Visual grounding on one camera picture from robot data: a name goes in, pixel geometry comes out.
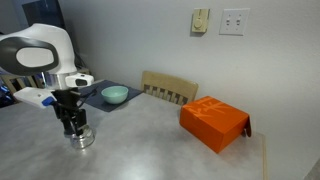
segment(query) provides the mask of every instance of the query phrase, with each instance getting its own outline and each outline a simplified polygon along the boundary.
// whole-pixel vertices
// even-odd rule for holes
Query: wall plate
[[[219,34],[243,36],[249,11],[249,8],[223,10]]]

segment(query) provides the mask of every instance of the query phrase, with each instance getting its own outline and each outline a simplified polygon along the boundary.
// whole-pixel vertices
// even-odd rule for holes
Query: gray table
[[[106,113],[91,106],[96,140],[75,150],[52,108],[0,109],[1,180],[258,180],[263,136],[237,138],[214,153],[179,125],[180,106],[141,94]]]

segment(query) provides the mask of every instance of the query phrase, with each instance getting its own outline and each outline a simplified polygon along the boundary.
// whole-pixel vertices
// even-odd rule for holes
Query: cardboard box
[[[243,131],[251,136],[249,114],[210,96],[182,106],[180,125],[219,153]]]

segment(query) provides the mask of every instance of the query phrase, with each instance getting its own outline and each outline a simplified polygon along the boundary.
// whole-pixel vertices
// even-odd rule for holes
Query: wooden chair
[[[141,90],[166,101],[184,105],[194,100],[198,84],[171,75],[144,71]]]
[[[7,86],[12,96],[15,92],[27,86],[38,87],[32,76],[1,75],[0,78],[5,86]]]

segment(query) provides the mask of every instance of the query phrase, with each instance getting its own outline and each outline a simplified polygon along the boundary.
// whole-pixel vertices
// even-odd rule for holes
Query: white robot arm
[[[72,136],[74,147],[85,148],[93,143],[85,110],[77,105],[80,98],[88,95],[79,95],[77,87],[89,86],[94,79],[76,72],[73,47],[65,30],[34,24],[0,36],[0,70],[21,76],[44,73],[46,89],[24,88],[14,96],[40,108],[52,105],[65,135]]]

